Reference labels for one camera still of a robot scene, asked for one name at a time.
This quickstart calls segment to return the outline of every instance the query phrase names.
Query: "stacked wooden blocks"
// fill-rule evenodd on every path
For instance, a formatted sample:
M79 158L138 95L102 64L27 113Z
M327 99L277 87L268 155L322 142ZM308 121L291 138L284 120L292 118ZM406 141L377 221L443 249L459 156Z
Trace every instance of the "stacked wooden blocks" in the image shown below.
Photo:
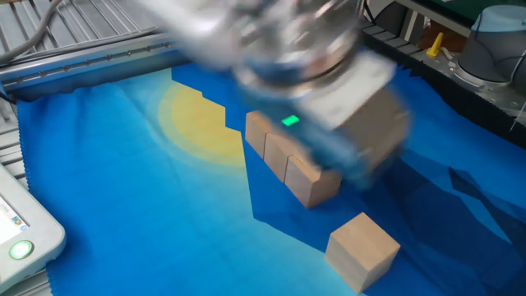
M338 194L341 177L321 170L301 145L273 127L261 113L247 114L245 138L306 208Z
M361 213L330 235L325 259L360 294L389 270L399 249L391 236Z

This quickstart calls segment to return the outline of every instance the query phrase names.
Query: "white device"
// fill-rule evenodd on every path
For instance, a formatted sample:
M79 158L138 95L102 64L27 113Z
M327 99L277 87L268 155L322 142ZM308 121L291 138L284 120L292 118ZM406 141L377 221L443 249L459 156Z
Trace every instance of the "white device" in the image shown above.
M43 269L65 245L64 228L0 165L0 294Z

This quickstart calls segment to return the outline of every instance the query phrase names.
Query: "green led light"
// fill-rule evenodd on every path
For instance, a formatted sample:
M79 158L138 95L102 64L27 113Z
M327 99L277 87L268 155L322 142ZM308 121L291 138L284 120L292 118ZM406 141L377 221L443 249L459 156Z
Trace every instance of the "green led light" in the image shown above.
M281 121L285 126L290 127L294 123L299 122L299 118L296 115L291 115L287 117L286 119Z
M24 259L33 252L33 243L30 241L21 241L15 243L14 246L9 250L9 255L13 259Z

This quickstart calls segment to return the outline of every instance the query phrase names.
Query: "blue fabric mat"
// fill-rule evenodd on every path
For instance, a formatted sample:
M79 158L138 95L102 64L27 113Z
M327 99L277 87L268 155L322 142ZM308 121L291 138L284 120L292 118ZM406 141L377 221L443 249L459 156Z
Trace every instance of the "blue fabric mat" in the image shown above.
M407 72L391 87L414 111L405 156L314 210L242 140L233 82L195 65L21 102L30 190L67 231L53 294L353 295L323 251L366 211L402 245L367 295L525 295L526 151Z

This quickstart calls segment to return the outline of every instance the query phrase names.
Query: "yellow object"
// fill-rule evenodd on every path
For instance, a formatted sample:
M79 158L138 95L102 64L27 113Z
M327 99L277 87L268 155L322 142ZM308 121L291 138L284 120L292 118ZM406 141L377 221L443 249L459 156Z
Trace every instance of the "yellow object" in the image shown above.
M426 54L428 56L435 58L438 55L438 52L441 49L442 39L443 38L444 38L444 33L438 34L438 36L435 39L435 43L433 44L433 46L430 49L427 50Z

